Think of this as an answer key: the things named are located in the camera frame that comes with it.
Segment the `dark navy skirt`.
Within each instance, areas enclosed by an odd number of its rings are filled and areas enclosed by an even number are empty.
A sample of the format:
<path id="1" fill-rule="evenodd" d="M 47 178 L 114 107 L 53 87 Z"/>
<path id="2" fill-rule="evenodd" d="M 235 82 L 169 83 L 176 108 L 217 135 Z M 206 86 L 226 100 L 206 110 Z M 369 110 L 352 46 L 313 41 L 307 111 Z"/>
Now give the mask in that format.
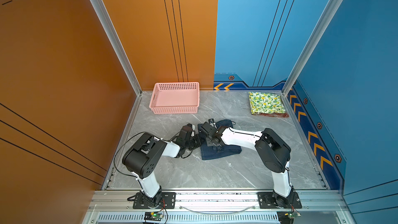
<path id="1" fill-rule="evenodd" d="M 215 122 L 214 119 L 209 119 L 208 122 L 210 125 L 217 128 L 221 126 L 227 126 L 232 128 L 235 125 L 235 122 L 230 119 L 224 119 L 217 122 Z M 201 145 L 202 160 L 219 159 L 227 156 L 238 155 L 241 153 L 241 147 L 236 145 L 228 145 L 222 147 L 208 146 L 206 143 L 205 134 L 202 134 L 201 132 L 199 132 L 199 140 L 201 141 L 202 144 Z"/>

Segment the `lemon print skirt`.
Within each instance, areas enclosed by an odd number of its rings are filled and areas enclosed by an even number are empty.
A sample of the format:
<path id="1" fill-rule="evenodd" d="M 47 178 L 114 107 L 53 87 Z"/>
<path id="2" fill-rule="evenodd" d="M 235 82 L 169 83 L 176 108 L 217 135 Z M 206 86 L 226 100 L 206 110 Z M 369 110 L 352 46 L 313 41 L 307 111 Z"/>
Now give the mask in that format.
<path id="1" fill-rule="evenodd" d="M 285 114 L 281 96 L 274 93 L 249 92 L 250 110 L 253 115 Z"/>

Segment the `red plaid skirt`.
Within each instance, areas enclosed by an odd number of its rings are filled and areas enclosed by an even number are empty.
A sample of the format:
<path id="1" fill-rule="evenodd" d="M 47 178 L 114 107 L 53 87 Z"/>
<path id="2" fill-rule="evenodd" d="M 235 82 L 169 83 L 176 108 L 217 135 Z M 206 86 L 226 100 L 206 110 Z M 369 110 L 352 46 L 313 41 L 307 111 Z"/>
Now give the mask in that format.
<path id="1" fill-rule="evenodd" d="M 276 118 L 288 118 L 288 113 L 255 113 L 258 116 L 265 116 L 265 117 L 276 117 Z"/>

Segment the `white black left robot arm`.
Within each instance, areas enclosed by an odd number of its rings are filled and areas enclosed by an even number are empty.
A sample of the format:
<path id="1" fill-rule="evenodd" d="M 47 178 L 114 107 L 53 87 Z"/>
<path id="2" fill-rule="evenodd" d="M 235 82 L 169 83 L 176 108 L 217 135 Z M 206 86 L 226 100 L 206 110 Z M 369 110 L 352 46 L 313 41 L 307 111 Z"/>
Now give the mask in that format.
<path id="1" fill-rule="evenodd" d="M 158 138 L 149 132 L 139 133 L 138 140 L 122 157 L 122 164 L 141 187 L 134 200 L 146 208 L 162 207 L 162 187 L 154 174 L 161 157 L 184 159 L 187 151 L 192 153 L 203 142 L 204 140 L 193 131 L 186 134 L 177 133 L 170 140 Z"/>

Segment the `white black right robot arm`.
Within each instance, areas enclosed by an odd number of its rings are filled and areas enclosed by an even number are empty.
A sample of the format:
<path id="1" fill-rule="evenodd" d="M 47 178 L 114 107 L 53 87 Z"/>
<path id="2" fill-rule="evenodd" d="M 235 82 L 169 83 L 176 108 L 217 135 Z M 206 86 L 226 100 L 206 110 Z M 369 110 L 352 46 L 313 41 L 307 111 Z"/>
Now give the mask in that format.
<path id="1" fill-rule="evenodd" d="M 209 146 L 240 146 L 255 150 L 263 164 L 272 172 L 273 205 L 278 208 L 290 208 L 293 205 L 294 190 L 290 181 L 290 146 L 272 129 L 249 132 L 230 127 L 216 128 L 204 123 L 199 129 L 200 135 Z"/>

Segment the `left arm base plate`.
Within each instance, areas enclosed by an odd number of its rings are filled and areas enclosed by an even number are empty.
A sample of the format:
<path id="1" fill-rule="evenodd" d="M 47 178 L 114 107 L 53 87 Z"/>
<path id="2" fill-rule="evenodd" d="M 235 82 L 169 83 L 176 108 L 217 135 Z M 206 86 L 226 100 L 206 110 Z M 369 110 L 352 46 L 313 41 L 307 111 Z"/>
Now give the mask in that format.
<path id="1" fill-rule="evenodd" d="M 153 198 L 147 197 L 141 191 L 134 196 L 134 209 L 174 209 L 176 202 L 175 192 L 161 192 Z"/>

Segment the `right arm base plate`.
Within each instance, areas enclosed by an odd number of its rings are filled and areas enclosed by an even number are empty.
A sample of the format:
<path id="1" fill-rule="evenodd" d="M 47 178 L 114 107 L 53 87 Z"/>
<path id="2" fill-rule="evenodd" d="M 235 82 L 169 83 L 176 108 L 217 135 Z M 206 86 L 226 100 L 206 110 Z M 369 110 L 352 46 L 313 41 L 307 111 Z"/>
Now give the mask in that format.
<path id="1" fill-rule="evenodd" d="M 258 202 L 261 209 L 301 209 L 302 203 L 299 195 L 294 190 L 285 198 L 275 192 L 259 192 L 257 193 Z"/>

